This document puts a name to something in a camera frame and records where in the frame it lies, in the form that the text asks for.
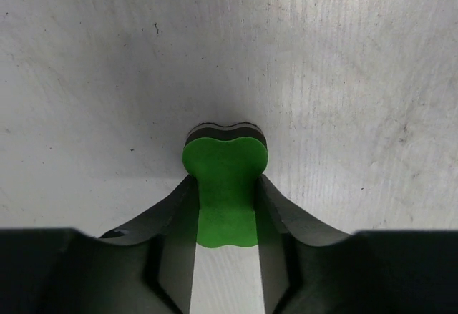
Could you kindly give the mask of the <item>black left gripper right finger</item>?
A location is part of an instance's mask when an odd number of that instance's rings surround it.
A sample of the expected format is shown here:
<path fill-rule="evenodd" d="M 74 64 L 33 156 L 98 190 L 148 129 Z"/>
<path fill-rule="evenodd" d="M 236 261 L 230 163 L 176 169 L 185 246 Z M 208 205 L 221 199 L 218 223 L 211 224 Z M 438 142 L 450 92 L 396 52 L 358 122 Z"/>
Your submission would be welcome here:
<path fill-rule="evenodd" d="M 267 313 L 455 313 L 457 232 L 347 234 L 283 196 L 265 176 L 255 216 Z"/>

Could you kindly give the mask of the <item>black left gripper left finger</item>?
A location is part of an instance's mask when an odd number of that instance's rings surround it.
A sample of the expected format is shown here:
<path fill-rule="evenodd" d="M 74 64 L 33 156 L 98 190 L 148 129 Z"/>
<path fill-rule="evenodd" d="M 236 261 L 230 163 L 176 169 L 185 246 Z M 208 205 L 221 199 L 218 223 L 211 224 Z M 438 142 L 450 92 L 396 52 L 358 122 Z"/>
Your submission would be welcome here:
<path fill-rule="evenodd" d="M 101 237 L 74 228 L 1 231 L 3 313 L 189 313 L 198 187 L 165 199 Z"/>

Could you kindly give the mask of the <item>green whiteboard eraser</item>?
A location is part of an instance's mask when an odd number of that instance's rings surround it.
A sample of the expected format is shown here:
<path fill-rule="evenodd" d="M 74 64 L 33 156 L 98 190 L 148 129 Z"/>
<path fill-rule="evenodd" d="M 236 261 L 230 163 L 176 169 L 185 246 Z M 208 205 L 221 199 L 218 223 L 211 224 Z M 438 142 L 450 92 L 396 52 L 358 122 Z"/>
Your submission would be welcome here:
<path fill-rule="evenodd" d="M 257 245 L 255 185 L 268 164 L 261 129 L 250 122 L 199 124 L 188 133 L 182 163 L 198 185 L 197 243 L 206 248 Z"/>

